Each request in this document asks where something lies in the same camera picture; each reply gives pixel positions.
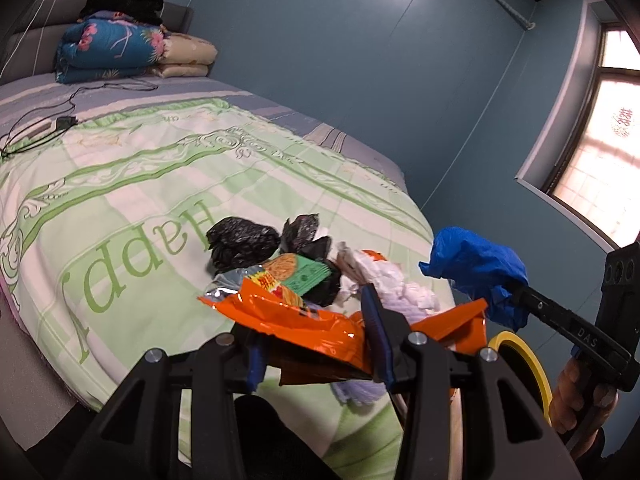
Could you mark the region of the person's right hand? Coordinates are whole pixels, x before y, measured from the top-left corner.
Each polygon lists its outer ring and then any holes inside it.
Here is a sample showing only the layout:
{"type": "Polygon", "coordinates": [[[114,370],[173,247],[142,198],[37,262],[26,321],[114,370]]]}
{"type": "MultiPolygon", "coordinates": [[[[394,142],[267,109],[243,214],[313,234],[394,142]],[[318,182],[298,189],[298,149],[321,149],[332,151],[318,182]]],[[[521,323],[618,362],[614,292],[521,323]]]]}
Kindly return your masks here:
{"type": "MultiPolygon", "coordinates": [[[[588,404],[578,388],[581,374],[582,370],[575,358],[570,358],[559,374],[549,405],[551,425],[559,434],[566,434],[577,427],[578,415],[588,404]]],[[[594,408],[594,421],[591,424],[594,431],[608,420],[617,401],[618,392],[615,388],[597,386],[594,389],[590,401],[594,408]]]]}

